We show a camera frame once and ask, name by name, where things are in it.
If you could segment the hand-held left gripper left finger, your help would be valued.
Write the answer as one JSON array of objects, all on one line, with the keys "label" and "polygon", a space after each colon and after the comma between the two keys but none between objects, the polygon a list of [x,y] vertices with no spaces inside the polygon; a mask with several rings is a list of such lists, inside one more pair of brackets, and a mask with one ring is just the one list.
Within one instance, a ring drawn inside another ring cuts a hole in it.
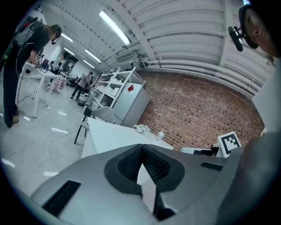
[{"label": "hand-held left gripper left finger", "polygon": [[32,200],[72,225],[154,225],[156,217],[140,195],[125,194],[106,179],[106,163],[133,145],[79,159],[43,183]]}]

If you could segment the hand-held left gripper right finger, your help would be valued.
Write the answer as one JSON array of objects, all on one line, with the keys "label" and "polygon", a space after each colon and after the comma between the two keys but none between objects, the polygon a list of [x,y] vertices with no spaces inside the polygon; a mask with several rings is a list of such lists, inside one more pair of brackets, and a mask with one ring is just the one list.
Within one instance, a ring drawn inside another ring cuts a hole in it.
[{"label": "hand-held left gripper right finger", "polygon": [[152,184],[145,189],[152,212],[143,225],[214,225],[225,194],[221,173],[227,159],[142,146]]}]

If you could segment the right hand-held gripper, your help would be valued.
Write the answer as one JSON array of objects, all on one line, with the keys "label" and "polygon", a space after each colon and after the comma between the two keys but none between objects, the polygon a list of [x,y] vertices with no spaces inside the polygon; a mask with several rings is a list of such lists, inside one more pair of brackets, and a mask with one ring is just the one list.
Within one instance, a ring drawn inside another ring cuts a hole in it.
[{"label": "right hand-held gripper", "polygon": [[[216,157],[228,158],[231,151],[235,148],[241,147],[240,141],[234,131],[218,136],[217,143],[213,144],[211,148],[214,148]],[[180,152],[212,156],[213,151],[210,149],[198,149],[198,148],[188,148],[182,147],[179,149]]]}]

